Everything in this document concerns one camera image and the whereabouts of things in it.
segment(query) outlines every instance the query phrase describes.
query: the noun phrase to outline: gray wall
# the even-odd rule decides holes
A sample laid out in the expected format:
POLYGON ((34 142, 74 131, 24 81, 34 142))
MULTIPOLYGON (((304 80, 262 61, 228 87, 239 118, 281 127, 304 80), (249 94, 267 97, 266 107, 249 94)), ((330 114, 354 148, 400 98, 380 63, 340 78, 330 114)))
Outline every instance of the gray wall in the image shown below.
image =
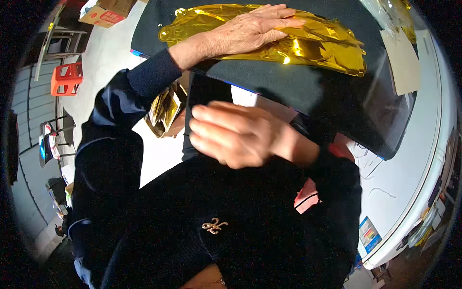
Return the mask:
POLYGON ((35 65, 26 66, 18 72, 12 109, 18 115, 19 152, 23 152, 38 143, 39 125, 55 118, 56 99, 50 94, 50 83, 53 70, 58 65, 60 65, 59 60, 43 62, 38 81, 33 80, 35 65))
POLYGON ((38 138, 39 125, 55 118, 57 99, 50 94, 50 83, 58 65, 59 60, 42 63, 39 81, 33 80, 35 65, 24 67, 18 72, 13 95, 12 109, 18 115, 20 152, 18 181, 12 186, 13 204, 19 227, 31 239, 38 236, 57 212, 45 183, 49 178, 60 178, 60 168, 55 159, 44 168, 40 167, 38 138))

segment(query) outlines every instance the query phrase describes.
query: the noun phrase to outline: cuff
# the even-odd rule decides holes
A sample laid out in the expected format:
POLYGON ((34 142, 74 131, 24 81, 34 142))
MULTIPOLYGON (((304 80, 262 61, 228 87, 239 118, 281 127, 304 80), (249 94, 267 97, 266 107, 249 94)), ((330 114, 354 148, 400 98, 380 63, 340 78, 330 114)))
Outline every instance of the cuff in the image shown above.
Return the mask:
POLYGON ((321 147, 309 176, 316 183, 319 199, 323 202, 337 199, 359 185, 358 166, 347 158, 339 158, 321 147))
POLYGON ((142 97, 157 96, 180 76, 181 70, 176 66, 167 49, 127 72, 130 86, 142 97))

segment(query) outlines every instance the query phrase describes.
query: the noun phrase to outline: gold brooch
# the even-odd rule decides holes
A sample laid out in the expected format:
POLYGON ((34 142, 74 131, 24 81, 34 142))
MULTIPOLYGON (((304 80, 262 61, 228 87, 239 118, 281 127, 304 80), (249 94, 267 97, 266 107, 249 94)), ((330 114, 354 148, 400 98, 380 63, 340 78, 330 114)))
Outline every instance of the gold brooch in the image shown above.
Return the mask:
POLYGON ((212 234, 218 234, 218 231, 214 231, 214 230, 221 230, 220 226, 221 225, 228 225, 227 222, 223 222, 219 225, 218 224, 218 218, 213 218, 212 221, 215 221, 214 224, 212 223, 203 223, 202 224, 202 228, 203 229, 208 229, 207 231, 211 232, 212 234))

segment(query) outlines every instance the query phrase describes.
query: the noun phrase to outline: necklace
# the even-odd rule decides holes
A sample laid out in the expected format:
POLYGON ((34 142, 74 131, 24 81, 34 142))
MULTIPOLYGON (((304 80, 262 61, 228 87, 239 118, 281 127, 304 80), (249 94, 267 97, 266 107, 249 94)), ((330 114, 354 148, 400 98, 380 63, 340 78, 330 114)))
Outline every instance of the necklace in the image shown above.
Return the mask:
POLYGON ((202 285, 202 286, 200 286, 200 287, 198 287, 198 288, 189 288, 189 287, 186 287, 186 288, 182 288, 182 289, 204 289, 204 288, 206 288, 206 286, 208 287, 208 286, 213 285, 213 284, 216 284, 216 283, 220 283, 220 284, 223 285, 223 286, 225 285, 225 282, 223 281, 223 278, 220 278, 220 280, 217 280, 217 281, 215 281, 215 282, 206 283, 206 284, 204 284, 204 285, 202 285))

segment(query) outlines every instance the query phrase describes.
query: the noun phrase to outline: black sweater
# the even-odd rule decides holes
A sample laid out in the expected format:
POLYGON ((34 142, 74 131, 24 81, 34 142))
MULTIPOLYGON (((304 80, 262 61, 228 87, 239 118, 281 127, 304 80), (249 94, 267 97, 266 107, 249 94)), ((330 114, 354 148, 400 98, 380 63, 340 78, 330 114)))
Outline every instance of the black sweater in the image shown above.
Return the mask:
POLYGON ((122 70, 82 125, 68 235, 91 288, 178 288, 216 263, 228 288, 341 288, 357 253, 357 166, 322 148, 309 168, 274 157, 232 170, 206 156, 143 188, 141 137, 131 128, 181 72, 164 50, 122 70), (322 203, 293 207, 308 177, 322 203), (202 224, 227 222, 219 234, 202 224))

